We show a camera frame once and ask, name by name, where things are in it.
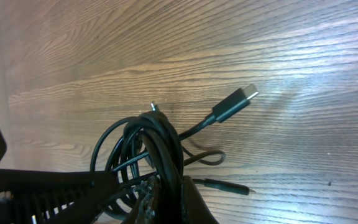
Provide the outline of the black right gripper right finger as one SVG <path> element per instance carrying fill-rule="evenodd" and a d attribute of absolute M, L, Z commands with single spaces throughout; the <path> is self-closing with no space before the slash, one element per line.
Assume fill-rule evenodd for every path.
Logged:
<path fill-rule="evenodd" d="M 183 223 L 218 224 L 190 176 L 183 177 L 181 194 Z"/>

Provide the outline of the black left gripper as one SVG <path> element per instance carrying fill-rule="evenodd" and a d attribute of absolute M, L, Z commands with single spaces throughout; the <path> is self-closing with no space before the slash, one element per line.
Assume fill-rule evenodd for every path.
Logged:
<path fill-rule="evenodd" d="M 6 149 L 0 130 L 0 161 Z M 93 223 L 118 187 L 103 171 L 0 169 L 0 223 Z"/>

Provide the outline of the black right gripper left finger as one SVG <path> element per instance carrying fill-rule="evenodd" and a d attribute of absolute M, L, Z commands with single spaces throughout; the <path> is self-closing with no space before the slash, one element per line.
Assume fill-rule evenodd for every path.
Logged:
<path fill-rule="evenodd" d="M 138 193 L 135 206 L 126 215 L 122 224 L 156 224 L 159 221 L 158 209 L 161 195 L 160 178 L 153 176 L 135 187 Z"/>

